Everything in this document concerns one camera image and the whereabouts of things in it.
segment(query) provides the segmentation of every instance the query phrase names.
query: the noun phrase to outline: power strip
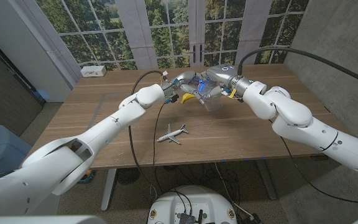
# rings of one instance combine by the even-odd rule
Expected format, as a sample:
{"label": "power strip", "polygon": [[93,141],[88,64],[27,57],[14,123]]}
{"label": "power strip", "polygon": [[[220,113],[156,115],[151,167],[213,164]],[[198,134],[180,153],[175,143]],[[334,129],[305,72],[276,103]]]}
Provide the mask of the power strip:
{"label": "power strip", "polygon": [[103,66],[84,66],[81,69],[83,77],[103,77],[106,74],[106,67]]}

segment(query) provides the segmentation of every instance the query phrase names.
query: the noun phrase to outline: airplane wing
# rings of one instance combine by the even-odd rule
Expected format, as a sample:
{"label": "airplane wing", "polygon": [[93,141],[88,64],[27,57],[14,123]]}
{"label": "airplane wing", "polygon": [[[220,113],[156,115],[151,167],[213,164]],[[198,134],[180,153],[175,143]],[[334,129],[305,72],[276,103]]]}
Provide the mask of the airplane wing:
{"label": "airplane wing", "polygon": [[172,131],[171,131],[171,124],[168,124],[168,132],[167,132],[167,134],[168,133],[171,133]]}
{"label": "airplane wing", "polygon": [[174,141],[174,142],[176,142],[176,143],[178,143],[178,144],[180,144],[180,142],[177,140],[177,139],[175,139],[175,137],[169,137],[169,139],[170,139],[170,141],[169,142],[172,142],[172,141]]}

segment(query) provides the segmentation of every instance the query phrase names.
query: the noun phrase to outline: airplane tail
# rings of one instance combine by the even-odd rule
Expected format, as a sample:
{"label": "airplane tail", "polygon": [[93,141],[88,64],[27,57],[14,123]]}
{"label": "airplane tail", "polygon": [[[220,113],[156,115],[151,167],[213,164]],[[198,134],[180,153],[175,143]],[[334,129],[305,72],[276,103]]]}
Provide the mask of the airplane tail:
{"label": "airplane tail", "polygon": [[189,132],[185,129],[185,125],[186,125],[186,124],[184,124],[184,125],[181,126],[181,128],[180,128],[181,131],[186,132],[186,133],[189,133]]}

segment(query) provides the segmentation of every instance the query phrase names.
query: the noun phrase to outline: window pane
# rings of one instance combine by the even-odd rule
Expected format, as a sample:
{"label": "window pane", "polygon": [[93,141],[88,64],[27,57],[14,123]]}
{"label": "window pane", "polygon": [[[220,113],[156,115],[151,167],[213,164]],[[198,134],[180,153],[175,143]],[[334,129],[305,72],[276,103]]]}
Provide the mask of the window pane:
{"label": "window pane", "polygon": [[272,58],[272,63],[284,63],[286,56],[287,56],[287,52],[275,50]]}
{"label": "window pane", "polygon": [[205,24],[205,50],[215,52],[221,49],[222,22]]}
{"label": "window pane", "polygon": [[226,19],[242,18],[245,7],[246,0],[227,0]]}
{"label": "window pane", "polygon": [[188,22],[187,0],[168,0],[170,23]]}
{"label": "window pane", "polygon": [[135,62],[120,62],[121,70],[135,70],[137,69]]}
{"label": "window pane", "polygon": [[301,20],[302,15],[287,15],[277,44],[291,45]]}
{"label": "window pane", "polygon": [[114,60],[103,34],[85,34],[84,37],[99,61]]}
{"label": "window pane", "polygon": [[88,1],[65,0],[81,31],[100,30]]}
{"label": "window pane", "polygon": [[171,27],[173,54],[183,55],[189,52],[189,27]]}
{"label": "window pane", "polygon": [[259,52],[256,55],[255,64],[266,64],[269,63],[271,51]]}
{"label": "window pane", "polygon": [[129,60],[134,58],[125,31],[107,33],[106,38],[117,60]]}
{"label": "window pane", "polygon": [[115,63],[100,63],[100,65],[104,65],[107,71],[117,71],[117,65]]}
{"label": "window pane", "polygon": [[269,46],[275,43],[283,18],[284,16],[271,17],[267,19],[264,35],[259,47]]}
{"label": "window pane", "polygon": [[80,35],[65,35],[60,38],[66,44],[77,63],[95,60]]}
{"label": "window pane", "polygon": [[273,0],[269,15],[284,13],[289,3],[290,0]]}
{"label": "window pane", "polygon": [[172,58],[157,58],[159,68],[173,68]]}
{"label": "window pane", "polygon": [[219,65],[219,54],[204,55],[204,66],[210,67],[215,65]]}
{"label": "window pane", "polygon": [[92,0],[92,6],[104,30],[124,28],[115,0]]}
{"label": "window pane", "polygon": [[226,53],[222,53],[221,63],[226,63],[226,64],[229,64],[229,65],[234,65],[234,62],[236,61],[236,55],[237,55],[237,52],[226,52]]}
{"label": "window pane", "polygon": [[77,32],[61,0],[36,0],[56,32]]}
{"label": "window pane", "polygon": [[188,67],[190,67],[190,56],[175,58],[175,68],[188,68]]}
{"label": "window pane", "polygon": [[242,21],[227,21],[224,23],[223,50],[237,50],[240,40]]}
{"label": "window pane", "polygon": [[159,56],[171,55],[171,43],[168,27],[151,28],[155,54]]}
{"label": "window pane", "polygon": [[145,0],[150,26],[168,24],[165,0]]}
{"label": "window pane", "polygon": [[290,12],[303,12],[306,10],[309,0],[292,0],[289,8]]}
{"label": "window pane", "polygon": [[223,19],[224,0],[206,0],[205,20]]}

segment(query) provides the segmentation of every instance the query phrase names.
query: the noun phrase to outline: door handle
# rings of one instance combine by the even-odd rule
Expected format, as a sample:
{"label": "door handle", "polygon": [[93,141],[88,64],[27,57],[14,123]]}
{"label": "door handle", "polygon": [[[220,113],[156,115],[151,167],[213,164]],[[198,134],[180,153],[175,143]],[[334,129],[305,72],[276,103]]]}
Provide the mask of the door handle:
{"label": "door handle", "polygon": [[200,44],[200,62],[203,61],[203,52],[209,52],[209,50],[203,50],[203,45]]}
{"label": "door handle", "polygon": [[196,46],[193,46],[193,51],[189,52],[189,54],[193,54],[193,63],[196,63]]}

